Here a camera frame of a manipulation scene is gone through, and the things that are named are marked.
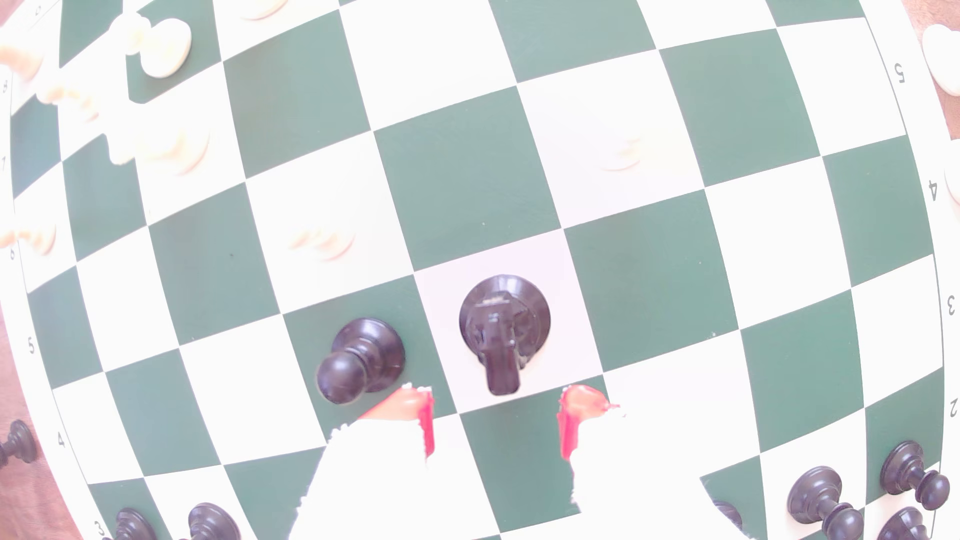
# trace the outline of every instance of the red-tipped object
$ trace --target red-tipped object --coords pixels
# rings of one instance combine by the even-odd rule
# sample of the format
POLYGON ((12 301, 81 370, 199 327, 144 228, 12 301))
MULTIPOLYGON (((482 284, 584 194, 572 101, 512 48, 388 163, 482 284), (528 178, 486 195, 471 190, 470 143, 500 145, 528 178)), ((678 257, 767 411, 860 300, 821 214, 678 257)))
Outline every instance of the red-tipped object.
POLYGON ((590 418, 603 416, 605 412, 620 405, 611 405, 603 392, 585 384, 572 384, 564 389, 560 398, 557 424, 560 426, 560 455, 567 461, 577 448, 577 433, 580 423, 590 418))
POLYGON ((423 428, 423 447, 426 449, 427 456, 433 454, 433 392, 429 388, 417 389, 404 384, 360 418, 420 420, 420 427, 423 428))

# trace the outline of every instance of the green square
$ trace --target green square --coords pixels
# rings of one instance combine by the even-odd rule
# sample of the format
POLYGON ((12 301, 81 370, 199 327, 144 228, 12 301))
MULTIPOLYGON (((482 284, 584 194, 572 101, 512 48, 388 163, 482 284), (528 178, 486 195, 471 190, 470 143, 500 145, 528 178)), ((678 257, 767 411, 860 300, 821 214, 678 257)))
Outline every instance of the green square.
MULTIPOLYGON (((851 284, 933 253, 924 187, 907 135, 824 156, 851 284)), ((948 197, 941 186, 941 197, 948 197)))
POLYGON ((63 181, 77 260, 147 225, 136 163, 111 163, 105 136, 63 161, 63 181))
POLYGON ((247 178, 370 129, 334 11, 224 61, 247 178))
POLYGON ((777 26, 862 17, 858 0, 767 0, 777 26))
POLYGON ((660 51, 705 185, 820 155, 776 30, 660 51))
POLYGON ((760 456, 734 463, 700 478, 714 501, 730 503, 743 520, 743 532, 754 540, 767 540, 766 503, 760 456))
POLYGON ((107 382, 145 476, 220 464, 179 349, 108 371, 107 382))
POLYGON ((655 48, 636 0, 491 0, 518 82, 655 48))
POLYGON ((743 329, 741 336, 761 452, 863 407, 849 290, 743 329))
MULTIPOLYGON (((604 394, 603 377, 582 380, 604 394)), ((501 532, 580 513, 573 475, 560 455, 561 388, 460 415, 501 532)))
POLYGON ((51 388, 103 370, 76 266, 28 293, 27 302, 51 388))
POLYGON ((604 371, 736 330, 703 190, 566 230, 604 371))
POLYGON ((180 69, 163 79, 154 79, 143 72, 140 55, 127 57, 127 88, 134 103, 147 103, 220 61, 220 41, 217 40, 212 0, 153 0, 139 13, 154 25, 168 18, 187 23, 192 41, 180 69))
POLYGON ((60 161, 60 122, 55 106, 43 105, 31 96, 11 116, 10 160, 14 197, 60 161))
POLYGON ((167 530, 144 479, 94 483, 89 487, 90 495, 100 510, 100 517, 106 520, 106 523, 102 524, 103 529, 110 536, 116 536, 117 512, 123 508, 132 508, 146 518, 156 533, 156 540, 171 540, 170 531, 167 530))
POLYGON ((376 132, 414 268, 558 229, 515 86, 376 132))
POLYGON ((225 465, 244 515, 257 538, 286 538, 297 521, 323 448, 225 465))
POLYGON ((180 344, 279 313, 247 185, 150 226, 180 344))
POLYGON ((867 503, 886 492, 880 469, 903 441, 924 448, 924 467, 940 461, 944 445, 944 368, 867 407, 867 503))
POLYGON ((352 423, 408 381, 414 386, 433 388, 434 417, 456 412, 413 276, 304 307, 285 314, 283 318, 300 364, 303 382, 327 436, 334 428, 352 423), (317 368, 330 354, 330 345, 337 332, 348 322, 360 317, 379 319, 396 330, 403 341, 406 365, 399 379, 389 388, 364 394, 348 405, 334 405, 317 389, 317 368))
POLYGON ((103 35, 123 11, 123 0, 63 0, 60 16, 60 67, 103 35))

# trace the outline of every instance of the black pawn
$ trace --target black pawn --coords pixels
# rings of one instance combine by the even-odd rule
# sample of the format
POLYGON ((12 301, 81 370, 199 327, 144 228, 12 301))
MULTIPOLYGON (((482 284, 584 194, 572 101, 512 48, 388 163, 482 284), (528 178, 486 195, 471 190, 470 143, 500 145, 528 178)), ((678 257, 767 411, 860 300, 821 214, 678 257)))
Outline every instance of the black pawn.
POLYGON ((943 506, 950 495, 947 477, 924 472, 924 449, 916 441, 903 441, 890 452, 880 469, 880 486, 890 495, 915 489, 917 503, 927 510, 943 506))
POLYGON ((0 467, 10 462, 11 457, 18 457, 24 463, 36 459, 36 442, 30 433, 30 428, 21 420, 14 420, 10 424, 10 434, 7 442, 0 443, 0 467))
POLYGON ((714 501, 713 505, 720 510, 720 513, 727 516, 737 528, 743 531, 743 518, 740 517, 740 512, 736 511, 736 508, 732 504, 727 503, 726 501, 714 501))
POLYGON ((190 510, 190 540, 240 540, 240 529, 227 512, 211 503, 190 510))
POLYGON ((154 528, 150 527, 150 522, 140 515, 140 512, 124 508, 117 512, 117 527, 113 540, 156 540, 156 534, 154 528))
POLYGON ((790 488, 787 511, 799 523, 824 522, 822 530, 828 540, 856 540, 863 535, 863 516, 849 503, 839 503, 842 488, 836 471, 814 467, 790 488))
POLYGON ((876 540, 930 540, 924 515, 917 508, 907 506, 887 520, 876 540))
POLYGON ((321 395, 336 405, 387 388, 400 376, 406 359, 396 331, 371 318, 347 323, 333 338, 330 351, 317 368, 316 380, 321 395))

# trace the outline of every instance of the white square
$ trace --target white square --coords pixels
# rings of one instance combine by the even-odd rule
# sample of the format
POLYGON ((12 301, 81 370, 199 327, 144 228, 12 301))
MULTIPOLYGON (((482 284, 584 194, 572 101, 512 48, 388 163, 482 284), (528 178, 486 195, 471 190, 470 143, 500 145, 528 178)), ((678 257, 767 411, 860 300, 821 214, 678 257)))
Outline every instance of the white square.
POLYGON ((778 32, 822 156, 904 134, 866 19, 811 22, 778 32))
MULTIPOLYGON (((111 36, 103 34, 71 59, 61 73, 67 83, 92 93, 96 107, 100 109, 128 99, 125 58, 117 54, 111 36)), ((96 118, 87 120, 78 108, 69 103, 57 107, 57 116, 60 158, 63 160, 104 132, 102 116, 98 114, 96 118)))
POLYGON ((194 506, 213 503, 233 518, 243 540, 256 540, 223 465, 146 477, 145 480, 156 509, 174 538, 190 537, 187 516, 194 506))
POLYGON ((213 0, 213 14, 217 22, 217 41, 220 58, 226 60, 257 43, 283 34, 304 22, 336 10, 337 0, 286 0, 279 10, 264 18, 251 20, 240 16, 238 8, 250 2, 213 0))
POLYGON ((517 87, 563 227, 703 189, 659 51, 517 87))
POLYGON ((13 201, 18 226, 33 230, 56 227, 54 245, 47 255, 40 255, 29 242, 17 241, 17 253, 23 263, 23 280, 27 292, 50 281, 77 263, 70 232, 70 214, 66 208, 66 187, 63 163, 58 162, 13 201))
POLYGON ((433 421, 436 451, 427 458, 430 519, 443 538, 483 538, 499 532, 496 518, 460 415, 450 414, 433 421))
POLYGON ((291 454, 325 444, 283 317, 180 347, 220 462, 291 454), (271 435, 251 436, 252 426, 271 435))
POLYGON ((768 540, 796 540, 820 529, 803 525, 786 511, 786 497, 806 471, 827 466, 840 475, 839 503, 859 510, 867 501, 867 422, 863 409, 760 455, 768 540))
POLYGON ((136 162, 147 224, 178 212, 246 179, 240 146, 233 129, 224 65, 218 62, 159 95, 145 106, 151 110, 188 111, 210 128, 206 153, 182 175, 161 172, 147 162, 136 162))
POLYGON ((143 477, 106 374, 55 388, 54 398, 86 483, 143 477))
POLYGON ((363 0, 340 14, 374 130, 516 84, 487 0, 363 0))
POLYGON ((587 307, 563 231, 552 231, 438 264, 415 274, 446 382, 458 412, 495 405, 603 373, 587 307), (543 293, 550 332, 520 371, 520 388, 494 396, 483 364, 460 334, 460 306, 471 289, 499 274, 520 276, 543 293))
POLYGON ((676 462, 702 476, 760 453, 739 331, 604 374, 611 403, 670 433, 676 462), (722 445, 714 444, 724 441, 722 445))
POLYGON ((776 28, 765 0, 637 0, 658 49, 776 28))
POLYGON ((864 405, 943 365, 933 255, 853 288, 864 405))
POLYGON ((104 371, 177 348, 146 227, 78 262, 77 274, 104 371))
POLYGON ((45 11, 43 3, 34 3, 33 12, 24 11, 25 18, 38 19, 36 25, 29 29, 21 28, 19 30, 22 32, 15 32, 11 37, 14 42, 43 55, 43 63, 31 80, 24 81, 19 75, 13 76, 11 113, 27 103, 27 100, 36 93, 38 84, 60 69, 60 16, 63 12, 63 4, 57 2, 45 11))
MULTIPOLYGON (((936 471, 939 470, 939 468, 940 464, 934 463, 927 467, 926 470, 936 471)), ((907 506, 913 506, 920 510, 921 515, 924 516, 926 533, 930 534, 930 528, 933 525, 934 511, 927 510, 920 503, 917 503, 916 495, 913 491, 905 491, 899 495, 884 495, 876 501, 867 504, 863 508, 863 538, 879 538, 880 530, 886 525, 887 520, 907 506)))
POLYGON ((247 190, 281 312, 413 274, 372 132, 257 175, 247 190), (294 235, 323 227, 353 235, 342 255, 290 249, 294 235))
POLYGON ((850 288, 821 158, 707 188, 739 328, 850 288))

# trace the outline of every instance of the black chess piece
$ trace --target black chess piece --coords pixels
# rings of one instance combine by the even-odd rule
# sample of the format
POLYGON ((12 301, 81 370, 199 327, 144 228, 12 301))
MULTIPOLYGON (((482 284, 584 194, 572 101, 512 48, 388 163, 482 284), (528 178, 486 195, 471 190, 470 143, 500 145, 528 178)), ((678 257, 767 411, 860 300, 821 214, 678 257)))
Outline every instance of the black chess piece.
POLYGON ((876 540, 930 540, 924 515, 913 506, 901 509, 887 520, 876 540))
POLYGON ((369 317, 354 319, 340 329, 330 351, 317 368, 317 388, 337 405, 387 388, 396 382, 406 361, 396 331, 369 317))
POLYGON ((532 283, 518 276, 487 278, 460 306, 460 334, 487 368, 494 396, 520 388, 520 370, 550 333, 550 307, 532 283))
POLYGON ((863 516, 849 503, 839 503, 843 483, 829 467, 803 473, 790 488, 786 507, 793 519, 809 524, 823 521, 828 540, 856 540, 863 535, 863 516))
POLYGON ((227 512, 211 503, 190 510, 190 540, 240 540, 240 529, 227 512))
POLYGON ((916 441, 903 441, 887 455, 880 469, 880 486, 890 495, 916 490, 917 503, 927 510, 944 505, 950 481, 937 471, 924 472, 924 449, 916 441))
POLYGON ((30 463, 36 459, 34 436, 22 420, 14 420, 10 424, 7 442, 0 443, 0 467, 5 467, 11 457, 18 457, 24 463, 30 463))
POLYGON ((713 505, 720 510, 720 513, 727 516, 727 519, 733 522, 740 531, 743 531, 743 518, 740 517, 740 512, 737 512, 732 504, 726 501, 714 501, 713 505))
POLYGON ((117 512, 117 527, 113 540, 156 540, 156 534, 150 522, 140 512, 133 508, 124 508, 117 512))

